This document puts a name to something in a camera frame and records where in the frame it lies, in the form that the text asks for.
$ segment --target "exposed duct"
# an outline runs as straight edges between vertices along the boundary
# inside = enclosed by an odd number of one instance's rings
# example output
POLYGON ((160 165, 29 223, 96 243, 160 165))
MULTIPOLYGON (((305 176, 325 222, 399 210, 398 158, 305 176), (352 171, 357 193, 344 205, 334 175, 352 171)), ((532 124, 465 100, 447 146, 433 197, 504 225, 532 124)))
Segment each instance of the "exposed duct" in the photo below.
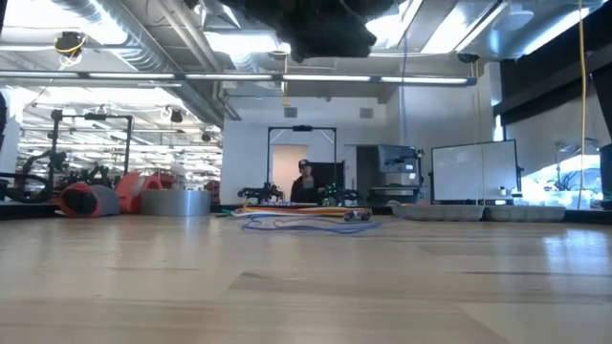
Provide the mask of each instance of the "exposed duct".
MULTIPOLYGON (((113 51, 135 70, 149 73, 175 73, 181 69, 149 32, 119 0, 52 0, 62 9, 76 13, 92 25, 117 26, 127 33, 126 46, 140 49, 113 51)), ((179 97, 186 108, 200 120, 223 127, 225 114, 219 113, 210 100, 201 96, 193 86, 184 83, 179 88, 168 90, 179 97)))

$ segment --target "blue cable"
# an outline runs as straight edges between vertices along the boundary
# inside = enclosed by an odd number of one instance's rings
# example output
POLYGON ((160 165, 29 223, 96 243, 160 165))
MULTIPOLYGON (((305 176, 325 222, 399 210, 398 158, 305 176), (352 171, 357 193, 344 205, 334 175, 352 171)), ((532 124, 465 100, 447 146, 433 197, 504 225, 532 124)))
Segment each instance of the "blue cable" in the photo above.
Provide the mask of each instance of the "blue cable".
POLYGON ((383 225, 381 222, 376 223, 365 223, 365 224, 353 224, 353 223, 341 223, 332 220, 322 219, 320 217, 306 217, 306 218, 293 218, 284 221, 274 221, 273 226, 254 226, 254 225, 263 225, 263 223, 258 218, 262 217, 273 217, 273 215, 258 215, 251 217, 251 220, 242 226, 242 229, 253 229, 253 230, 261 230, 261 231, 278 231, 278 230, 288 230, 288 231, 326 231, 336 234, 350 235, 361 233, 368 229, 378 228, 383 225), (324 223, 334 224, 335 226, 314 226, 314 225, 295 225, 295 226, 284 226, 282 224, 288 224, 291 222, 297 221, 318 221, 324 223))

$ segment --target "doorway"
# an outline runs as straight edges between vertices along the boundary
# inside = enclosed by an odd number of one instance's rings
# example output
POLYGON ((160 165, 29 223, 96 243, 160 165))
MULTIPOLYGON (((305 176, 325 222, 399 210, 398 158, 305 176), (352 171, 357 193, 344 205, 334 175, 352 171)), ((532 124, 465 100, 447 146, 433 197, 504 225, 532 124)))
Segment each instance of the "doorway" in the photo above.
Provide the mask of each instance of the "doorway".
POLYGON ((285 193, 285 200, 291 197, 291 187, 299 177, 297 164, 306 159, 307 145, 275 144, 272 146, 272 182, 285 193))

